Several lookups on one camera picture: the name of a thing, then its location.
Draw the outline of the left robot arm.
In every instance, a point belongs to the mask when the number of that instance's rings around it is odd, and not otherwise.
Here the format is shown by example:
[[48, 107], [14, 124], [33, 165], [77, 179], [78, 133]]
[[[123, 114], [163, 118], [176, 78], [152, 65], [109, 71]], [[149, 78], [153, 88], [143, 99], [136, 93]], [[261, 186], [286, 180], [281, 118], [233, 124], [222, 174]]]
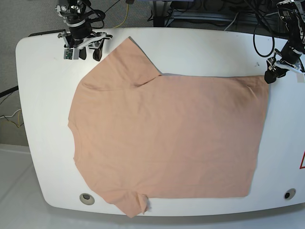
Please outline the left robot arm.
[[288, 40], [281, 50], [274, 49], [268, 58], [264, 74], [266, 83], [274, 83], [288, 71], [296, 73], [297, 81], [305, 81], [305, 67], [301, 56], [305, 54], [305, 10], [300, 0], [284, 0], [276, 4], [280, 19], [288, 29]]

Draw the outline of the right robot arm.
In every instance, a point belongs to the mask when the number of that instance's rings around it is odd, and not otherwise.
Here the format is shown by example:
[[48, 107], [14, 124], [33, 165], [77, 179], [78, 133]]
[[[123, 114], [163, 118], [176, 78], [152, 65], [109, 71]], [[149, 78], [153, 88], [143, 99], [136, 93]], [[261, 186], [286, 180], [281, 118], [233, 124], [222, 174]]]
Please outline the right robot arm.
[[112, 35], [95, 32], [92, 24], [100, 21], [104, 26], [105, 13], [93, 9], [89, 0], [59, 0], [56, 12], [69, 28], [58, 34], [58, 38], [64, 40], [64, 59], [85, 60], [88, 48], [93, 50], [93, 59], [99, 62], [104, 42], [111, 39]]

